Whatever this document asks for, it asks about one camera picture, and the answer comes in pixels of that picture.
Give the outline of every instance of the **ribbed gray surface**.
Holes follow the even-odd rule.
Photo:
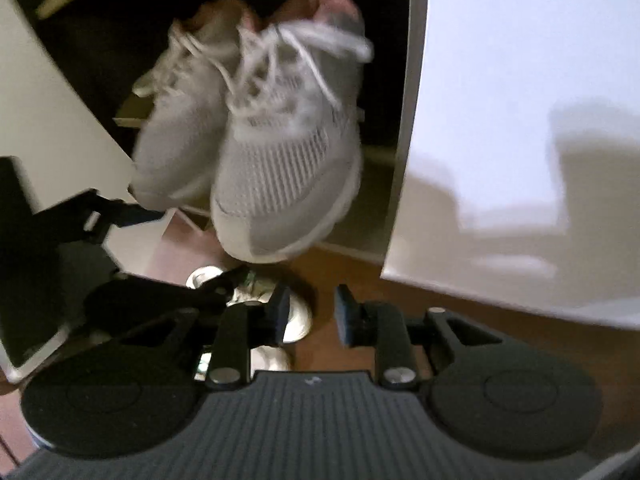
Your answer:
[[[11,479],[30,480],[575,480],[579,453],[519,463],[483,456],[443,434],[411,394],[368,374],[260,372],[212,394],[171,440],[133,456],[75,460],[41,450]]]

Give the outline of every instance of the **white shoelace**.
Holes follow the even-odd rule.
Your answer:
[[[332,56],[353,56],[359,62],[368,62],[372,57],[372,45],[363,36],[345,32],[330,25],[308,21],[271,25],[260,34],[241,29],[244,45],[243,63],[236,76],[227,100],[229,111],[237,117],[250,118],[261,113],[278,112],[284,109],[285,94],[296,98],[299,89],[283,86],[281,81],[300,73],[301,64],[306,65],[327,100],[337,109],[342,107],[340,99],[325,81],[309,48],[318,48]],[[278,49],[288,45],[296,53],[296,60],[282,60]],[[264,70],[266,76],[258,74]],[[251,95],[252,89],[257,95]]]
[[[227,87],[232,78],[220,59],[236,53],[234,44],[217,47],[202,43],[193,34],[183,32],[173,26],[169,31],[169,48],[158,58],[156,65],[133,85],[133,93],[139,97],[156,95],[156,98],[179,94],[175,88],[180,78],[188,76],[193,69],[193,58],[211,63],[225,80]]]

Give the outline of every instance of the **shoe upper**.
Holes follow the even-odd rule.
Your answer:
[[[318,222],[356,164],[356,99],[372,47],[361,20],[338,14],[241,30],[241,50],[214,222],[223,246],[233,218],[253,230],[253,252],[269,253]]]
[[[208,196],[226,127],[225,95],[239,64],[241,10],[226,6],[199,30],[175,22],[169,48],[134,85],[154,95],[140,131],[132,189],[145,207],[164,210]]]

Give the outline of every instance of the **screw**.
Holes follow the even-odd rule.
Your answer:
[[[216,368],[209,372],[209,379],[216,384],[233,384],[240,380],[240,372],[235,368]]]
[[[415,372],[403,366],[388,368],[384,373],[385,379],[391,384],[407,384],[415,379]]]

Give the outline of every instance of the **shoe sole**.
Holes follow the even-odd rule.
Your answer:
[[[347,177],[344,187],[342,188],[338,199],[334,202],[329,212],[316,224],[316,226],[308,232],[304,237],[289,244],[283,249],[273,254],[257,256],[255,254],[239,254],[228,251],[225,244],[220,238],[218,240],[222,244],[223,249],[232,257],[252,264],[276,264],[285,260],[290,260],[299,254],[304,253],[311,248],[312,245],[324,240],[334,229],[334,226],[340,222],[349,212],[351,203],[356,198],[360,190],[360,177],[362,175],[362,152],[358,150],[358,156],[351,167],[351,173]]]

